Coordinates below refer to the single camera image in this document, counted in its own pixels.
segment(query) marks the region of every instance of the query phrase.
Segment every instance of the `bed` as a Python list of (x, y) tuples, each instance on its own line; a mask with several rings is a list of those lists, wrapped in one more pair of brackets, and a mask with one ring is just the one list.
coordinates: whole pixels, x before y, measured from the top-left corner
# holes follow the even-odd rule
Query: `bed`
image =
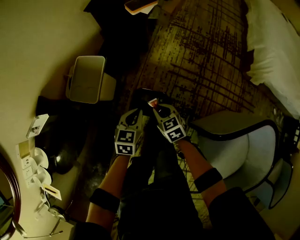
[(300, 37), (270, 0), (245, 0), (248, 6), (247, 50), (254, 61), (247, 74), (264, 83), (290, 114), (300, 117)]

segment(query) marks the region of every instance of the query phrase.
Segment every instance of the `mirror frame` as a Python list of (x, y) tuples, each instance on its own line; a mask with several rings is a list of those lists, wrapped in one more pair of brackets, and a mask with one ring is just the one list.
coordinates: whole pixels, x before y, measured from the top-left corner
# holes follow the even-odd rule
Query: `mirror frame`
[[(13, 212), (12, 220), (18, 223), (20, 219), (20, 213), (21, 213), (21, 193), (13, 169), (11, 168), (8, 161), (3, 157), (1, 153), (0, 153), (0, 169), (4, 172), (10, 184), (10, 189), (12, 191), (12, 196), (14, 200), (14, 212)], [(14, 232), (15, 232), (15, 228), (11, 222), (5, 234), (0, 236), (0, 240), (10, 239), (14, 234)]]

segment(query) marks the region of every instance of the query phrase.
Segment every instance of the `black elastic band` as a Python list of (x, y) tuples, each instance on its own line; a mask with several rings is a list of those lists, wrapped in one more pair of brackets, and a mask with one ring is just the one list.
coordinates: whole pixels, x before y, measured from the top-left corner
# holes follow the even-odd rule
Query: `black elastic band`
[(116, 213), (118, 211), (120, 204), (119, 198), (100, 188), (97, 188), (94, 191), (92, 197), (90, 197), (90, 202), (113, 213)]
[(221, 174), (218, 172), (216, 168), (209, 169), (207, 172), (202, 174), (198, 177), (194, 183), (201, 193), (204, 190), (210, 188), (212, 185), (216, 184), (217, 182), (221, 181), (223, 178)]

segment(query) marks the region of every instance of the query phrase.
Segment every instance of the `patterned carpet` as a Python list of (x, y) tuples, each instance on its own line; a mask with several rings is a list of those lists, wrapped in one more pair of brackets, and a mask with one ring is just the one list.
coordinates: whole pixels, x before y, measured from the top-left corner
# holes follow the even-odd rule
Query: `patterned carpet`
[[(241, 1), (186, 0), (168, 26), (157, 25), (149, 51), (124, 77), (118, 113), (128, 111), (134, 90), (147, 88), (167, 93), (188, 122), (229, 110), (267, 116), (278, 123), (282, 112), (274, 100), (241, 71), (247, 50)], [(185, 172), (182, 159), (179, 164)], [(187, 180), (195, 191), (189, 169)], [(201, 195), (192, 196), (203, 226), (210, 228)]]

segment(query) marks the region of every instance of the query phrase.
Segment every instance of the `white chair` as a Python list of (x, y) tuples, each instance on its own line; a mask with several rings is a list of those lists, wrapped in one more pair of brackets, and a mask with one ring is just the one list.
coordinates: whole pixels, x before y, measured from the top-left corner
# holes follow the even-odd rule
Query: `white chair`
[(267, 118), (222, 111), (190, 124), (192, 141), (228, 189), (252, 191), (273, 208), (286, 194), (293, 166), (278, 157), (278, 128)]

